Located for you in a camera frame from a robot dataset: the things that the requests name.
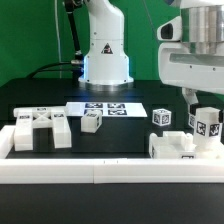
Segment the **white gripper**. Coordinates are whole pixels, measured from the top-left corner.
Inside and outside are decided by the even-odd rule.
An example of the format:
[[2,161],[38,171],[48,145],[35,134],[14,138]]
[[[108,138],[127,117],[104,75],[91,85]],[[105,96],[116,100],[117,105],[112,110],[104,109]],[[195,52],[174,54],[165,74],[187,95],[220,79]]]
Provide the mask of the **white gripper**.
[[217,54],[192,54],[181,43],[163,43],[158,51],[160,80],[167,85],[183,87],[188,112],[200,107],[197,91],[224,95],[224,50]]

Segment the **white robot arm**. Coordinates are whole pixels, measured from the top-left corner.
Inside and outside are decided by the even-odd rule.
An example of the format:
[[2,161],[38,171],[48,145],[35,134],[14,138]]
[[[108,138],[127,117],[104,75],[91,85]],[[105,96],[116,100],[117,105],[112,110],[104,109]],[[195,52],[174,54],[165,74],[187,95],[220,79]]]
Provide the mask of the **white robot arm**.
[[[162,83],[178,86],[188,104],[198,91],[224,95],[224,0],[164,0],[180,14],[157,29]],[[96,90],[130,85],[124,53],[124,15],[109,0],[84,0],[90,19],[90,50],[83,86]]]

